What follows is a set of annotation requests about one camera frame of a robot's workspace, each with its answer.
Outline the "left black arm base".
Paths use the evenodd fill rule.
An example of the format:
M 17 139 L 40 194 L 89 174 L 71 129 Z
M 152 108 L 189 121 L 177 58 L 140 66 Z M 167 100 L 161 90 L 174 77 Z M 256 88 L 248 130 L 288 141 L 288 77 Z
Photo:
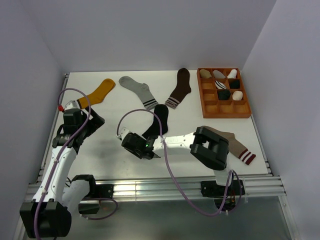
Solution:
M 79 203 L 78 207 L 76 208 L 75 212 L 79 213 L 80 215 L 87 216 L 89 219 L 93 218 L 89 215 L 95 215 L 102 210 L 102 202 L 111 202 L 113 199 L 114 193 L 114 184 L 97 184 L 93 193 L 89 193 L 83 200 L 83 203 Z M 114 203 L 114 208 L 111 211 L 110 208 L 105 208 L 106 211 L 109 211 L 108 215 L 105 217 L 112 216 L 118 208 L 118 204 Z

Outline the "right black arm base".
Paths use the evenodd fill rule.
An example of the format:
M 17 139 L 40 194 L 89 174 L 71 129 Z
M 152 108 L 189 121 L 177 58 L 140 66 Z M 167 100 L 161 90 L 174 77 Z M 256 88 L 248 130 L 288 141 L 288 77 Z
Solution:
M 215 206 L 219 209 L 222 205 L 225 187 L 217 185 L 215 180 L 201 181 L 201 194 L 203 197 L 214 198 Z M 223 205 L 222 211 L 231 211 L 236 205 L 236 197 L 240 195 L 243 197 L 246 194 L 245 187 L 242 180 L 231 180 L 227 189 L 226 200 Z

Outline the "black sock with white stripes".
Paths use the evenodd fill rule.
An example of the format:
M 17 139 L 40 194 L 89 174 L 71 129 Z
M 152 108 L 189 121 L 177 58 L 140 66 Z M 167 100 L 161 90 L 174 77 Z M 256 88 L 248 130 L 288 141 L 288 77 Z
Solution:
M 147 139 L 150 136 L 159 136 L 160 135 L 160 126 L 162 129 L 162 134 L 166 134 L 168 132 L 168 116 L 169 109 L 164 104 L 158 104 L 154 108 L 154 113 L 157 117 L 153 117 L 153 122 L 151 126 L 142 134 L 142 136 Z

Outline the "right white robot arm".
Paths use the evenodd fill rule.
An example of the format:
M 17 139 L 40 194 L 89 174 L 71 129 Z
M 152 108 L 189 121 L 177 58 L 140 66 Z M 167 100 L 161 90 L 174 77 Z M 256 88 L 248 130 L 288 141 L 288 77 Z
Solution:
M 220 194 L 227 195 L 234 188 L 234 183 L 229 177 L 232 174 L 231 169 L 227 164 L 229 141 L 204 126 L 185 135 L 150 136 L 148 139 L 123 127 L 117 138 L 121 140 L 123 148 L 139 159 L 193 155 L 204 166 L 213 170 L 216 189 Z

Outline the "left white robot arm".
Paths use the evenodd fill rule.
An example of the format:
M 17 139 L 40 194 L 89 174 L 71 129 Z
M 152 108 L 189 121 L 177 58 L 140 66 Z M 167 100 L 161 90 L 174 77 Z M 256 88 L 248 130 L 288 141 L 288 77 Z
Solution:
M 75 176 L 70 187 L 66 187 L 66 181 L 84 140 L 104 123 L 90 107 L 64 110 L 63 123 L 52 140 L 49 166 L 39 189 L 19 210 L 29 238 L 66 237 L 71 229 L 72 213 L 80 201 L 96 197 L 98 188 L 93 175 Z

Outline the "plain black sock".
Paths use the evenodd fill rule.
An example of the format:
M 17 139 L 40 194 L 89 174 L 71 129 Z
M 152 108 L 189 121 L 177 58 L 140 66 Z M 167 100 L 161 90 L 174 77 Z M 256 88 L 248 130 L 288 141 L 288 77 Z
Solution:
M 228 89 L 220 89 L 217 91 L 217 96 L 219 101 L 227 101 L 230 99 L 231 92 Z

